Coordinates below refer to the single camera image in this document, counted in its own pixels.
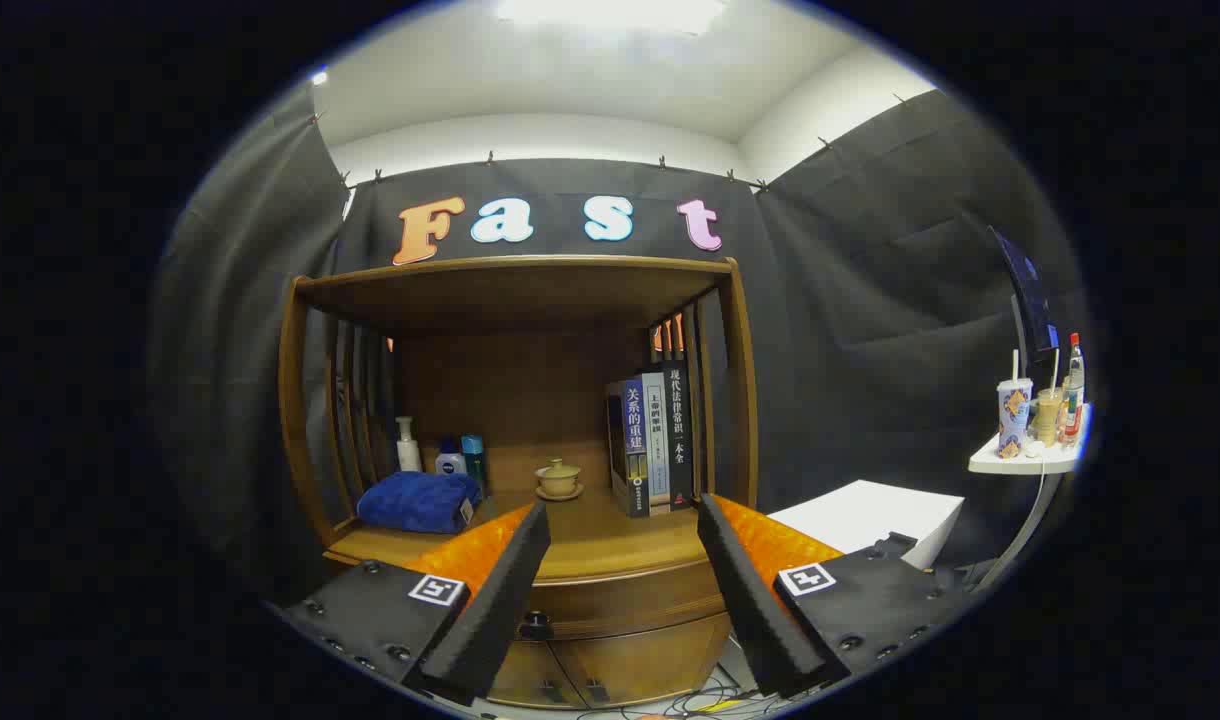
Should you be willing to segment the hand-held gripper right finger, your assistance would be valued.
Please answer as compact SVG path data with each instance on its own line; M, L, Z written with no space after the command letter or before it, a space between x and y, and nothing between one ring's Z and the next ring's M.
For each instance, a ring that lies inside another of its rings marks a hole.
M892 532L856 552L702 495L697 533L756 688L792 697L888 666L952 624L967 591L904 560Z

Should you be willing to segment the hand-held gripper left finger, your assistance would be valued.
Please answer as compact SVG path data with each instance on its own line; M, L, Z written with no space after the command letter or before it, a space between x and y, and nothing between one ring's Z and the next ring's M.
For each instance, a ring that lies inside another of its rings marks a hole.
M386 687L468 707L494 685L550 541L531 503L404 566L360 561L281 619Z

